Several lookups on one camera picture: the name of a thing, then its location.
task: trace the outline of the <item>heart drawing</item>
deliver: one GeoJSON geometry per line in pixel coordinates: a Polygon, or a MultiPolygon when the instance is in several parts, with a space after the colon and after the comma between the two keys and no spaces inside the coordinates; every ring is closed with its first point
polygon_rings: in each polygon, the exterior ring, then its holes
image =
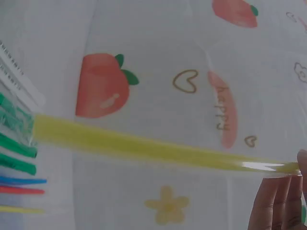
{"type": "Polygon", "coordinates": [[[250,148],[254,148],[256,146],[256,136],[248,136],[244,138],[245,144],[249,146],[250,148]]]}
{"type": "Polygon", "coordinates": [[[195,69],[187,69],[187,70],[184,70],[184,71],[180,72],[179,74],[177,74],[177,75],[174,77],[174,79],[173,79],[173,86],[174,86],[176,89],[178,89],[178,90],[180,90],[180,91],[182,91],[182,92],[185,92],[185,93],[196,93],[197,88],[196,88],[196,85],[192,82],[192,79],[196,78],[197,76],[198,76],[198,71],[195,70],[195,69]],[[187,77],[187,76],[186,76],[186,73],[189,73],[189,72],[192,72],[192,73],[194,73],[194,74],[193,74],[191,77],[187,77]],[[191,89],[191,90],[184,89],[184,87],[179,86],[179,85],[177,84],[177,80],[178,80],[179,78],[184,78],[184,77],[187,78],[187,79],[186,79],[187,83],[188,83],[189,85],[192,86],[192,89],[191,89]]]}

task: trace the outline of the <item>cartoon drawing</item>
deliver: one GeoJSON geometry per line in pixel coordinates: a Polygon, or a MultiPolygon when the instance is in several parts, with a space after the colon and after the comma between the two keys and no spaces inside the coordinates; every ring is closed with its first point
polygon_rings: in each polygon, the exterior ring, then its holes
{"type": "Polygon", "coordinates": [[[198,71],[195,70],[195,69],[187,69],[187,70],[184,70],[184,71],[180,72],[179,74],[177,74],[177,75],[174,77],[174,79],[173,79],[173,86],[174,86],[176,89],[178,89],[178,90],[180,90],[180,91],[182,91],[182,92],[185,92],[185,93],[196,93],[196,90],[197,90],[196,85],[195,85],[191,80],[194,79],[194,78],[196,78],[197,76],[198,76],[198,71]],[[190,85],[192,86],[192,88],[193,88],[192,90],[184,89],[184,88],[178,86],[177,83],[176,83],[176,81],[178,80],[178,78],[179,78],[180,76],[185,75],[185,74],[188,73],[188,72],[193,72],[193,73],[194,73],[191,77],[188,77],[187,80],[186,80],[187,83],[190,84],[190,85]]]}
{"type": "Polygon", "coordinates": [[[306,78],[307,68],[306,67],[303,67],[300,63],[296,62],[294,65],[294,71],[302,82],[307,83],[307,78],[306,78]]]}
{"type": "Polygon", "coordinates": [[[222,113],[215,115],[220,121],[216,128],[222,131],[222,145],[228,149],[233,146],[237,136],[238,120],[235,101],[228,85],[216,73],[209,71],[208,80],[217,93],[218,104],[214,107],[222,113]]]}
{"type": "Polygon", "coordinates": [[[139,80],[130,71],[121,69],[124,56],[107,53],[89,54],[83,58],[80,73],[76,115],[102,117],[119,110],[129,97],[129,85],[139,80]]]}
{"type": "Polygon", "coordinates": [[[146,207],[157,210],[155,221],[160,225],[168,222],[182,223],[185,216],[181,209],[188,205],[189,199],[185,196],[175,198],[170,186],[161,187],[160,200],[145,201],[146,207]]]}
{"type": "Polygon", "coordinates": [[[243,0],[213,0],[212,8],[216,16],[234,25],[257,27],[257,8],[243,0]]]}
{"type": "Polygon", "coordinates": [[[256,136],[248,136],[244,138],[245,144],[250,148],[254,148],[256,146],[256,140],[257,140],[256,136]]]}

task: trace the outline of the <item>yellow flower print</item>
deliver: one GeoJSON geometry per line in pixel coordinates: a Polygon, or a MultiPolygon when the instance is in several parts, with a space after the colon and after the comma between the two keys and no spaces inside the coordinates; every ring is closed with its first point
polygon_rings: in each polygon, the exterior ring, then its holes
{"type": "Polygon", "coordinates": [[[155,221],[160,225],[168,222],[182,223],[184,213],[182,208],[188,206],[189,199],[185,196],[174,198],[173,190],[170,186],[161,187],[160,200],[146,200],[145,206],[156,209],[155,221]]]}

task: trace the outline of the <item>flower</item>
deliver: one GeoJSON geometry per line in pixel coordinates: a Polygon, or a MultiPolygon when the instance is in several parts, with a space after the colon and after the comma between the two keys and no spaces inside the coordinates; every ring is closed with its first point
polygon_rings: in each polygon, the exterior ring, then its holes
{"type": "Polygon", "coordinates": [[[145,206],[156,209],[155,221],[157,224],[165,225],[168,222],[182,223],[184,213],[182,208],[188,206],[189,199],[185,196],[173,197],[173,190],[170,186],[161,187],[160,200],[146,200],[145,206]]]}
{"type": "Polygon", "coordinates": [[[303,67],[300,63],[296,62],[294,65],[294,71],[302,82],[307,83],[307,68],[306,67],[303,67]]]}

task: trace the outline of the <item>blue straw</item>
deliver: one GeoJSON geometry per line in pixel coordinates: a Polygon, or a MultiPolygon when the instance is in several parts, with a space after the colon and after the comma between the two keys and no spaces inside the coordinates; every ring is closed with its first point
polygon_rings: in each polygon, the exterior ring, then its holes
{"type": "Polygon", "coordinates": [[[21,184],[45,184],[47,180],[45,179],[18,179],[6,176],[0,176],[0,184],[11,184],[11,185],[21,185],[21,184]]]}

